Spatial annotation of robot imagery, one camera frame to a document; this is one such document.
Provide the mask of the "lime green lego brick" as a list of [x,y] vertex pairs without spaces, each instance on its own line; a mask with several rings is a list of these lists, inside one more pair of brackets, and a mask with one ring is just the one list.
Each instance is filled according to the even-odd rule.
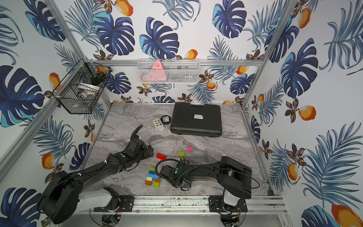
[[158,183],[158,182],[154,182],[153,186],[154,186],[155,188],[159,188],[160,183]]

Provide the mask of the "lime lego brick upturned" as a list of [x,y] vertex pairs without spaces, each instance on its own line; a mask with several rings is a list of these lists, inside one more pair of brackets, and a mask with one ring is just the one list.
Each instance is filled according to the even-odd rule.
[[180,151],[179,152],[179,157],[181,157],[181,158],[185,157],[185,153],[183,151]]

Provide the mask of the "light green orange lego stack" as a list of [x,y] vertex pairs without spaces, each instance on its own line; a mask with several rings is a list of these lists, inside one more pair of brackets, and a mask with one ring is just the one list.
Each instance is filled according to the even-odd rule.
[[151,186],[151,185],[152,185],[152,183],[153,183],[153,178],[151,178],[151,177],[147,177],[147,178],[146,178],[146,181],[145,181],[145,184],[146,184],[146,185]]

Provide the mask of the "light blue long lego brick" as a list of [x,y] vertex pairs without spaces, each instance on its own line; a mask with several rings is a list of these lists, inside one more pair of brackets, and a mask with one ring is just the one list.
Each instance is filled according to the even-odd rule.
[[155,174],[148,174],[148,177],[153,178],[153,179],[159,179],[159,176],[157,176]]

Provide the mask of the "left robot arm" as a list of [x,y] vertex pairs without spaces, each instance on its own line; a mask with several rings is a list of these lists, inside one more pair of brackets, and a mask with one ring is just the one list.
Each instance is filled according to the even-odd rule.
[[110,153],[104,161],[80,171],[58,172],[42,193],[37,211],[46,214],[54,224],[60,224],[80,207],[80,195],[86,188],[108,176],[130,171],[133,164],[153,157],[153,148],[137,135],[142,127],[140,125],[133,131],[123,151]]

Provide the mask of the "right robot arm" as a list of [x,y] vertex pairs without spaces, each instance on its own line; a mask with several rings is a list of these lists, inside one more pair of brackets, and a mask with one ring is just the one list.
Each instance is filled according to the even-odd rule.
[[217,182],[224,189],[224,200],[229,206],[236,206],[239,200],[252,198],[252,169],[230,157],[210,164],[191,164],[186,159],[165,159],[155,166],[155,173],[174,188],[188,191],[194,181]]

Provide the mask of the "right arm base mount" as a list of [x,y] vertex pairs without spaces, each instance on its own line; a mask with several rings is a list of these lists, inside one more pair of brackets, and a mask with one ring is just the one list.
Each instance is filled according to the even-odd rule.
[[208,198],[208,205],[210,212],[218,213],[237,213],[247,212],[247,204],[245,199],[237,198],[234,202],[226,202],[223,195],[212,195]]

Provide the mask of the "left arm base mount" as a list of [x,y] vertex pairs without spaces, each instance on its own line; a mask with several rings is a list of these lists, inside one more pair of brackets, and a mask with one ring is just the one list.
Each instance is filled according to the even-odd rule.
[[94,208],[94,212],[132,212],[134,205],[134,196],[121,195],[113,197],[105,207]]

